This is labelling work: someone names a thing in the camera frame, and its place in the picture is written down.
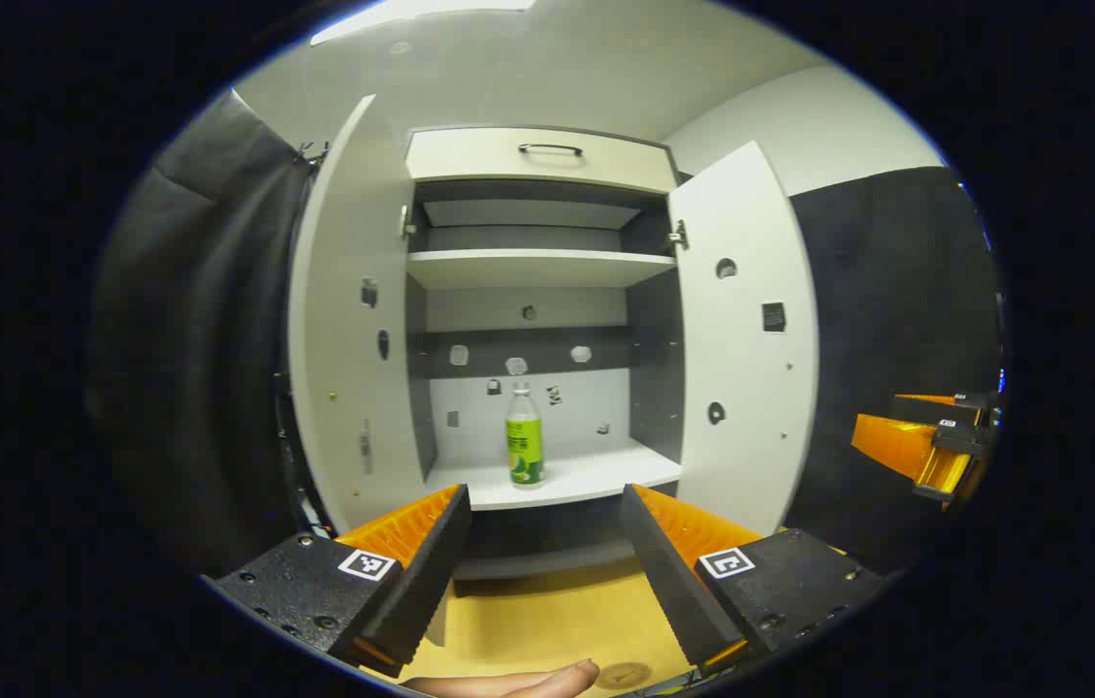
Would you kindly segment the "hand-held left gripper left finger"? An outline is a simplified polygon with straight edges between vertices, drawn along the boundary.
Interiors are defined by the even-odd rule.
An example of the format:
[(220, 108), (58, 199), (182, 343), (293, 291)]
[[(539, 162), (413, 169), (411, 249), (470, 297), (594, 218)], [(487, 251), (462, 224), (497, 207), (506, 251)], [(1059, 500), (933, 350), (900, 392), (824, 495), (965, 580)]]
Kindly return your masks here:
[(338, 538), (295, 533), (203, 580), (268, 630), (396, 679), (453, 579), (471, 520), (470, 491), (457, 483)]

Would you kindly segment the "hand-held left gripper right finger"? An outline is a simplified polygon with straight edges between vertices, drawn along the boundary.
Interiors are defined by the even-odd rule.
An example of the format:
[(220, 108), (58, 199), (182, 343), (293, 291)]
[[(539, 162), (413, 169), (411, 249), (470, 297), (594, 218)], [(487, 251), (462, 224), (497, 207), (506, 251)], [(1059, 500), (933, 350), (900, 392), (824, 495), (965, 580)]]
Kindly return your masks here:
[(761, 536), (629, 483), (629, 542), (699, 675), (765, 666), (866, 609), (887, 579), (798, 527)]

